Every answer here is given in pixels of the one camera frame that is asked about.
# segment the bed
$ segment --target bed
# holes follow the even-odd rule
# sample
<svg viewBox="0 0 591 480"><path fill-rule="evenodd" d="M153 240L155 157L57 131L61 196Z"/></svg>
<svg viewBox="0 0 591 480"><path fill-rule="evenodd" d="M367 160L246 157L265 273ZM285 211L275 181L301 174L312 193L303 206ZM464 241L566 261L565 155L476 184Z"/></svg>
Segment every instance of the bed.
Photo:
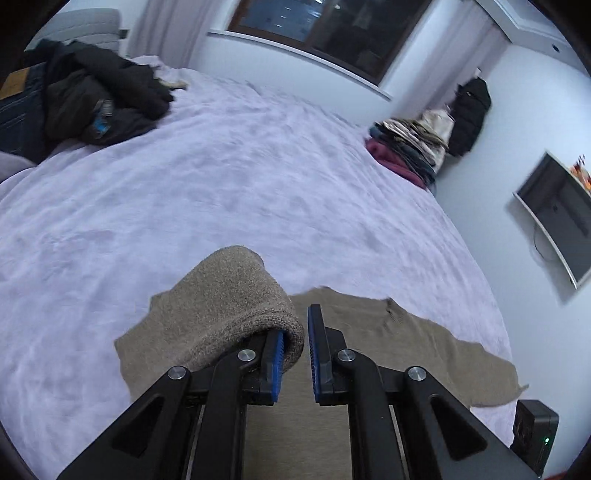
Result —
<svg viewBox="0 0 591 480"><path fill-rule="evenodd" d="M380 166L366 129L301 99L166 68L158 128L66 142L0 184L0 421L53 480L130 404L113 341L214 250L246 245L288 294L329 286L511 359L492 292L430 192ZM515 404L475 409L505 443Z"/></svg>

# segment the black backpack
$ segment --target black backpack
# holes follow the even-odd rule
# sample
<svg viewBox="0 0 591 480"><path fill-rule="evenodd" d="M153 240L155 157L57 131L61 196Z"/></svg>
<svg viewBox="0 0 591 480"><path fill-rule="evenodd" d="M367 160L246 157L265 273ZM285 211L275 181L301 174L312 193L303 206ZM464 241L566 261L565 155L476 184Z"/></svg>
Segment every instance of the black backpack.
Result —
<svg viewBox="0 0 591 480"><path fill-rule="evenodd" d="M458 85L451 111L456 122L448 142L450 155L461 157L472 149L491 104L486 82L481 78Z"/></svg>

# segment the folded clothes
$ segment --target folded clothes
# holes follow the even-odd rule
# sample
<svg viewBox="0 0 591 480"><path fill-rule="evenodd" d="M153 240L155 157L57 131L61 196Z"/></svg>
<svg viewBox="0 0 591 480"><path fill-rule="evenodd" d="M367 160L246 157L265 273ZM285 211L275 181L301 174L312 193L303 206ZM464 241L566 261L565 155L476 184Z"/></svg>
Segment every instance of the folded clothes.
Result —
<svg viewBox="0 0 591 480"><path fill-rule="evenodd" d="M399 155L390 150L387 145L384 145L374 138L368 138L365 141L365 148L367 148L371 156L380 165L386 167L390 171L393 171L395 174L408 180L417 187L422 189L425 188L425 182L423 182L423 179L415 172L410 170L404 160L402 160Z"/></svg>
<svg viewBox="0 0 591 480"><path fill-rule="evenodd" d="M239 341L285 332L284 370L304 348L304 329L286 293L245 247L222 248L171 290L154 295L148 315L115 341L121 375L136 400L170 367L206 367Z"/></svg>
<svg viewBox="0 0 591 480"><path fill-rule="evenodd" d="M399 119L398 122L412 129L418 138L430 147L443 147L447 149L447 142L437 135L428 125L423 125L418 120Z"/></svg>
<svg viewBox="0 0 591 480"><path fill-rule="evenodd" d="M447 151L449 150L447 142L449 141L452 134L455 120L444 109L425 110L418 123L423 127L435 132L439 138L441 138L446 143L445 146L434 149L435 166L433 167L433 170L435 173L437 173L443 165L443 160L445 160Z"/></svg>
<svg viewBox="0 0 591 480"><path fill-rule="evenodd" d="M435 154L424 141L419 139L414 130L392 118L384 120L381 125L419 150L429 162L429 165L435 165Z"/></svg>
<svg viewBox="0 0 591 480"><path fill-rule="evenodd" d="M435 171L422 153L411 144L406 143L401 137L392 135L392 132L381 124L375 124L369 129L369 134L379 142L385 144L394 153L398 154L406 163L408 168L417 174L425 185L429 186L435 182Z"/></svg>

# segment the tv screen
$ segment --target tv screen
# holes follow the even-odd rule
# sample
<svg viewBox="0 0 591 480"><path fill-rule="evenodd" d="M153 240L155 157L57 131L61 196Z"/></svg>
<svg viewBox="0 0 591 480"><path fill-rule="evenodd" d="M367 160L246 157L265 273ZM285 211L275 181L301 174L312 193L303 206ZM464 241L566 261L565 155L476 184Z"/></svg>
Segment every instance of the tv screen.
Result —
<svg viewBox="0 0 591 480"><path fill-rule="evenodd" d="M546 154L516 196L542 227L577 287L591 270L591 194Z"/></svg>

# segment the gray headboard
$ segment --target gray headboard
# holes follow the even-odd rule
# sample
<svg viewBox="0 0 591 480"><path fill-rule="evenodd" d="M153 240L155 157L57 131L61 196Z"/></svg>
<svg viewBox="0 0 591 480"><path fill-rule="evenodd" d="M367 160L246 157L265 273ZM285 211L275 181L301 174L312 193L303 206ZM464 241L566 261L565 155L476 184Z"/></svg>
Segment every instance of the gray headboard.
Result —
<svg viewBox="0 0 591 480"><path fill-rule="evenodd" d="M56 14L29 43L35 48L42 38L69 42L80 40L119 53L121 14L114 8L84 8Z"/></svg>

